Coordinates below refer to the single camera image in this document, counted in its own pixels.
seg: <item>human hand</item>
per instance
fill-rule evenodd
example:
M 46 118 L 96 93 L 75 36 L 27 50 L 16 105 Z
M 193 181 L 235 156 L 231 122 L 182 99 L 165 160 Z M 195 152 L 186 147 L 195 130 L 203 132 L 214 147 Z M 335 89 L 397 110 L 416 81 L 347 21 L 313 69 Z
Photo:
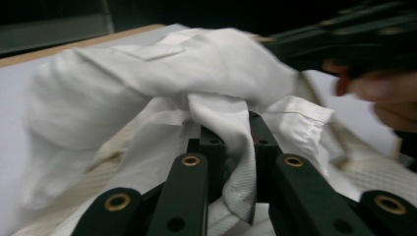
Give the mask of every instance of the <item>human hand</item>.
M 387 126 L 417 133 L 417 72 L 371 72 L 352 81 L 348 66 L 327 61 L 324 70 L 339 76 L 336 95 L 354 92 L 361 99 L 375 102 L 374 111 Z

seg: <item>finger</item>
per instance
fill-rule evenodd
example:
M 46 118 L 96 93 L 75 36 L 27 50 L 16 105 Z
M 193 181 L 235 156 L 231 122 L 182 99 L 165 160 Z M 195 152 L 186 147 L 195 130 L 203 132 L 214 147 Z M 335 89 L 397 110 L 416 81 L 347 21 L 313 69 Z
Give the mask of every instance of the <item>finger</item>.
M 334 60 L 327 59 L 323 63 L 323 70 L 334 73 L 339 79 L 335 85 L 335 95 L 342 96 L 347 94 L 347 89 L 349 86 L 349 67 L 348 66 L 336 66 L 334 65 Z
M 342 96 L 347 94 L 347 90 L 349 87 L 349 78 L 345 75 L 340 75 L 339 79 L 336 82 L 335 86 L 335 94 L 337 96 Z
M 354 90 L 360 98 L 369 101 L 417 101 L 417 72 L 369 73 L 358 81 Z
M 403 105 L 400 109 L 395 108 L 394 104 L 386 105 L 383 103 L 376 103 L 374 111 L 378 118 L 387 126 L 403 132 L 417 132 L 416 111 L 406 112 L 406 108 L 416 106 L 415 103 L 411 105 Z

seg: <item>hole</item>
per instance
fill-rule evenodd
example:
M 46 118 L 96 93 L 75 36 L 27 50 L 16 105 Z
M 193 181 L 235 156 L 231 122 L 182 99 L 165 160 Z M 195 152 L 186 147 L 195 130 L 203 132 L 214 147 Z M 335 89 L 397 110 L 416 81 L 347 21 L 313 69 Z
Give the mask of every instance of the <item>hole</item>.
M 166 227 L 172 232 L 178 232 L 185 227 L 185 221 L 180 217 L 171 218 L 166 223 Z
M 384 196 L 384 195 L 377 195 L 374 198 L 374 202 L 375 204 L 377 204 L 378 207 L 382 208 L 385 211 L 388 211 L 389 213 L 393 213 L 393 214 L 406 214 L 407 213 L 407 209 L 405 205 L 403 205 L 397 199 Z
M 200 160 L 196 158 L 195 156 L 187 156 L 187 157 L 184 157 L 181 160 L 181 162 L 187 166 L 195 166 L 200 163 Z
M 130 197 L 127 194 L 116 194 L 110 196 L 104 203 L 108 211 L 117 211 L 125 208 L 130 203 Z
M 352 226 L 348 222 L 346 222 L 344 220 L 341 220 L 341 219 L 335 220 L 333 222 L 333 227 L 337 231 L 339 231 L 340 233 L 344 233 L 344 234 L 351 234 L 351 233 L 353 233 Z
M 218 145 L 220 143 L 219 140 L 210 140 L 209 142 L 213 145 Z
M 112 206 L 119 206 L 119 205 L 122 205 L 123 203 L 125 203 L 125 201 L 126 201 L 125 198 L 116 197 L 116 198 L 114 198 L 110 201 L 110 204 Z
M 293 157 L 293 156 L 288 156 L 284 159 L 284 162 L 287 165 L 291 165 L 291 166 L 295 166 L 295 167 L 300 167 L 303 165 L 303 161 L 297 157 Z

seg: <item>white cloth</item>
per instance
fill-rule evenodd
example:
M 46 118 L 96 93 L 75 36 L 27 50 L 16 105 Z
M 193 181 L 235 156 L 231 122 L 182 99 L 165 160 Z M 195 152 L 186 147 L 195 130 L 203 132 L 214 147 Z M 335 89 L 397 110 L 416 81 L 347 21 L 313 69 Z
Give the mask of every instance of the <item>white cloth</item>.
M 23 208 L 42 210 L 84 176 L 102 144 L 135 117 L 136 134 L 107 185 L 145 193 L 166 179 L 196 124 L 226 143 L 231 176 L 209 207 L 208 235 L 240 220 L 256 202 L 248 111 L 265 120 L 281 147 L 318 162 L 329 109 L 291 96 L 296 73 L 236 29 L 188 29 L 147 46 L 72 49 L 39 68 L 28 89 L 31 162 Z M 53 235 L 70 235 L 94 198 Z

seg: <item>fabric fold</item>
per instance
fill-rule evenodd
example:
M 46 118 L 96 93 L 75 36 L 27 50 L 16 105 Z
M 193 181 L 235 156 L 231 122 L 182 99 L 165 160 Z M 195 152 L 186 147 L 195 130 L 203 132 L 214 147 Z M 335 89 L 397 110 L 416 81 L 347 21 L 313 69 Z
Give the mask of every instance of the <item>fabric fold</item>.
M 67 50 L 39 68 L 28 89 L 31 143 L 56 150 L 31 153 L 24 207 L 48 206 L 70 190 L 100 146 L 137 119 L 122 162 L 100 193 L 116 187 L 145 193 L 163 182 L 173 159 L 186 151 L 193 127 L 203 125 L 225 141 L 230 173 L 222 197 L 210 206 L 208 235 L 221 235 L 240 220 L 252 223 L 256 162 L 249 110 L 265 116 L 284 148 L 312 160 L 331 117 L 288 96 L 295 77 L 237 29 L 174 32 L 147 47 Z M 286 128 L 291 132 L 282 132 Z M 290 142 L 279 134 L 289 134 Z M 69 235 L 91 201 L 54 235 Z

